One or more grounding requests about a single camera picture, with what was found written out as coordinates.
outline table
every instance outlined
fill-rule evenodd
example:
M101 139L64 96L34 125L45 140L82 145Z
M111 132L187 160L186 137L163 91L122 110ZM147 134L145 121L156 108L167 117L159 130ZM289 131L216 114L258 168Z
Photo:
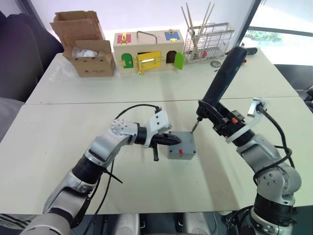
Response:
M230 110L246 116L251 99L224 99ZM134 103L24 105L0 143L0 213L38 214L67 171L80 159L93 139L112 119ZM154 102L168 112L172 130L190 131L196 121L197 102ZM313 116L298 97L272 98L269 113L285 131L293 150L302 187L295 206L313 204ZM149 107L128 111L123 117L143 125L154 113ZM265 118L253 130L273 144L281 144L275 127ZM190 161L167 159L159 147L159 162L151 149L124 146L115 158L113 180L103 213L197 212L237 210L254 202L252 170L212 130L208 120L195 131L197 154ZM87 213L94 213L107 184L102 181Z
M209 63L185 65L183 70L79 77L74 66L57 54L27 104L114 103L198 100L216 75ZM223 98L298 96L261 50L247 56Z

